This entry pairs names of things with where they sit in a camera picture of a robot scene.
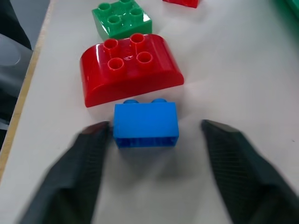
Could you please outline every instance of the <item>table edge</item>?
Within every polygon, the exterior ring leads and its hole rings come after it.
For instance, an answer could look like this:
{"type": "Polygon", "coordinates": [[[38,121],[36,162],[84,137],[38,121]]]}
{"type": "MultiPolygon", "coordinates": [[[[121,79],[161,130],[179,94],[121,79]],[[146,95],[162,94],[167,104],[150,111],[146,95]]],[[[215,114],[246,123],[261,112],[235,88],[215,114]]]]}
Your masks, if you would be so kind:
{"type": "Polygon", "coordinates": [[[51,17],[53,8],[54,8],[54,3],[55,3],[55,0],[50,0],[50,2],[49,2],[49,6],[47,9],[45,18],[43,20],[41,32],[38,36],[37,43],[36,43],[33,55],[31,57],[27,72],[26,72],[26,76],[25,76],[17,103],[14,108],[14,113],[11,118],[6,137],[5,137],[3,145],[2,145],[2,149],[0,152],[0,183],[1,183],[1,180],[3,177],[3,173],[4,173],[5,166],[6,166],[8,157],[9,157],[9,153],[10,153],[13,141],[14,141],[14,136],[15,136],[18,124],[19,124],[19,120],[20,120],[21,113],[22,113],[22,110],[24,107],[24,103],[25,103],[25,100],[26,100],[26,97],[27,97],[27,94],[28,94],[28,91],[30,88],[31,80],[32,80],[32,77],[33,77],[33,74],[34,74],[34,71],[36,68],[36,63],[38,61],[38,58],[39,58],[39,55],[40,55],[40,52],[41,52],[41,49],[43,46],[46,31],[47,31],[47,28],[48,28],[48,25],[50,22],[50,17],[51,17]]]}

